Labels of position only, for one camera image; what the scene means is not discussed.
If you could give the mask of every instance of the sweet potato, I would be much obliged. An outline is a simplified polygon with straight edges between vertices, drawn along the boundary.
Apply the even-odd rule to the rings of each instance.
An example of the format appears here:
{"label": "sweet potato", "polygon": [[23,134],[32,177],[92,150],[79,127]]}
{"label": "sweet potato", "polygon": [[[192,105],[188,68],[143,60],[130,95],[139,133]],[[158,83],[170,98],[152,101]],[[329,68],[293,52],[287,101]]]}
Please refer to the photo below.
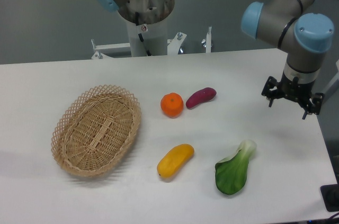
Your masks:
{"label": "sweet potato", "polygon": [[186,107],[188,109],[192,109],[195,106],[208,102],[211,99],[213,99],[217,95],[217,91],[213,88],[207,87],[204,89],[201,89],[195,93],[192,94],[191,97],[186,101]]}

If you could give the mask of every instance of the white table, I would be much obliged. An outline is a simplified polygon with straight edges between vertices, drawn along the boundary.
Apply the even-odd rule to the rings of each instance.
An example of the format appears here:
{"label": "white table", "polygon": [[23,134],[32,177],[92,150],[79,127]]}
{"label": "white table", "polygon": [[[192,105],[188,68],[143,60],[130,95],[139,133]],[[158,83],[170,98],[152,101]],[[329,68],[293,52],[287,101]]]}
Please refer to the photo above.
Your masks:
{"label": "white table", "polygon": [[[261,96],[286,55],[255,50],[0,66],[0,223],[269,223],[326,218],[320,186],[335,183],[314,115]],[[91,87],[115,84],[139,99],[142,125],[131,152],[106,178],[68,175],[54,161],[52,132]],[[160,100],[213,87],[214,101],[169,119]],[[244,139],[258,147],[244,189],[215,186],[217,161]],[[194,157],[174,180],[156,166],[174,146]]]}

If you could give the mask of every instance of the toy fruit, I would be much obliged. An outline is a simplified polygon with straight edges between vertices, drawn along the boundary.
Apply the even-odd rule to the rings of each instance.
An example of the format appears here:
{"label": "toy fruit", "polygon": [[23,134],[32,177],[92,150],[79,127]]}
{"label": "toy fruit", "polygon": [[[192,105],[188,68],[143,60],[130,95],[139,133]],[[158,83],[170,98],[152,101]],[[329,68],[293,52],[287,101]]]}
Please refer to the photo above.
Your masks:
{"label": "toy fruit", "polygon": [[217,95],[217,91],[213,88],[207,87],[192,94],[186,101],[186,107],[192,109],[195,106],[208,102]]}
{"label": "toy fruit", "polygon": [[184,102],[177,93],[169,93],[162,98],[160,106],[168,117],[175,118],[183,111]]}
{"label": "toy fruit", "polygon": [[162,178],[173,176],[194,154],[194,148],[182,144],[170,150],[157,166],[158,174]]}

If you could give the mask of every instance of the orange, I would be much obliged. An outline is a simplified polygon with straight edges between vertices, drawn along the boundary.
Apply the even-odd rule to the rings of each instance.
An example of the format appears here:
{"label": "orange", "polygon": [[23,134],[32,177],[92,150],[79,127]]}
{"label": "orange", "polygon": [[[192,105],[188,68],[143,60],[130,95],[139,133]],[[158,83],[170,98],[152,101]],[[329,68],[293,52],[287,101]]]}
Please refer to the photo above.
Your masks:
{"label": "orange", "polygon": [[169,93],[162,98],[160,106],[168,117],[175,118],[183,111],[184,101],[177,93]]}

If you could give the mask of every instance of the bok choy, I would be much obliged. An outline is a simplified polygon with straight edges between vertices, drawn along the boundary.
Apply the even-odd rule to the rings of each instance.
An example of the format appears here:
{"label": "bok choy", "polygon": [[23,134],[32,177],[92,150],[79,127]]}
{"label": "bok choy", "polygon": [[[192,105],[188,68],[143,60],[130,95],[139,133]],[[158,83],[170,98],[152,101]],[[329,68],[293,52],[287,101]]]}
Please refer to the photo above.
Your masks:
{"label": "bok choy", "polygon": [[241,142],[236,152],[216,163],[216,186],[227,195],[240,191],[247,180],[247,169],[250,157],[256,150],[252,140]]}

